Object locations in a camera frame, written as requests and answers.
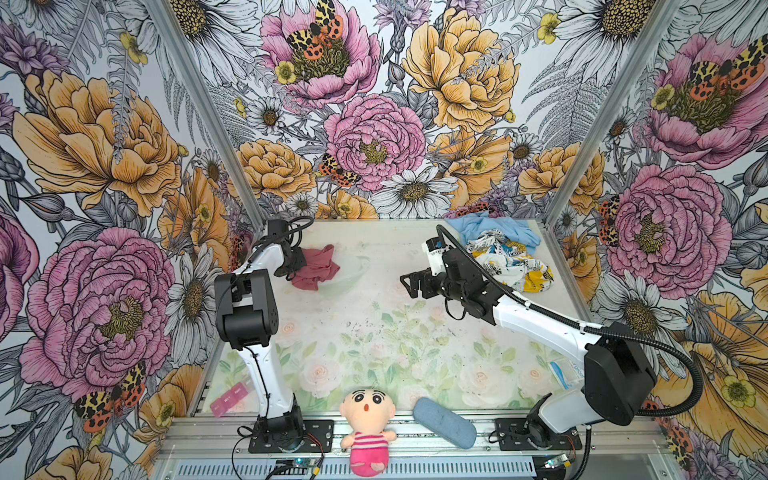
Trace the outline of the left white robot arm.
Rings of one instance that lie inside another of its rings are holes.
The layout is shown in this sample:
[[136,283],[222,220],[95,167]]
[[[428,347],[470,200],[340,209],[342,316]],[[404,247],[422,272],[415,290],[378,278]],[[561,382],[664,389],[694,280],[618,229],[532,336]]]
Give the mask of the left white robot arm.
[[301,409],[282,374],[274,337],[280,327],[272,280],[291,280],[306,265],[302,232],[313,220],[273,219],[245,261],[214,280],[215,325],[220,339],[246,365],[258,393],[254,433],[264,443],[296,443],[305,433]]

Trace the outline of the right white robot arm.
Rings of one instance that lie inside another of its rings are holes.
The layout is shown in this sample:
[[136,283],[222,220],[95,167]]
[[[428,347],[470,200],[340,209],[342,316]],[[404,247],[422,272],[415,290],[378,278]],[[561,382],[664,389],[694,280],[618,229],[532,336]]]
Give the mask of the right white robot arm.
[[429,239],[423,249],[428,268],[400,278],[410,297],[457,301],[463,315],[527,336],[561,354],[582,376],[575,386],[538,400],[515,435],[546,449],[578,425],[627,426],[639,416],[656,376],[627,329],[580,322],[532,302],[443,237]]

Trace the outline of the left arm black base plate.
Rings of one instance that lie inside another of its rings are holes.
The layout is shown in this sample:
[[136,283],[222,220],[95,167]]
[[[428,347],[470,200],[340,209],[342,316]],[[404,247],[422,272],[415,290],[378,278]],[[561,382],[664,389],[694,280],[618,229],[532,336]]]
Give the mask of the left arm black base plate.
[[250,454],[329,453],[334,427],[333,420],[304,420],[301,426],[293,420],[259,420],[247,449]]

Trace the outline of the maroon red cloth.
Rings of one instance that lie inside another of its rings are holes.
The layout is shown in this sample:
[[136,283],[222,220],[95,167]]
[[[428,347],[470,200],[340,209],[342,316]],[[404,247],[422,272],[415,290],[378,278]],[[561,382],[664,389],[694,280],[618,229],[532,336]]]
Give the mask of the maroon red cloth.
[[291,284],[299,290],[317,291],[321,283],[332,280],[340,270],[333,261],[334,252],[331,244],[321,249],[304,249],[306,265],[296,272]]

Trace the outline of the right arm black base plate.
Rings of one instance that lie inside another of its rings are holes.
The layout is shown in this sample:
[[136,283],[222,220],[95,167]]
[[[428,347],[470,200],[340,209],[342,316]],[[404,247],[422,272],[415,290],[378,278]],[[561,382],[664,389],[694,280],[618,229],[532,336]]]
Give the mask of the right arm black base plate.
[[488,435],[491,444],[501,451],[528,451],[546,454],[554,451],[579,451],[582,441],[576,428],[556,434],[537,422],[523,417],[497,418],[494,429]]

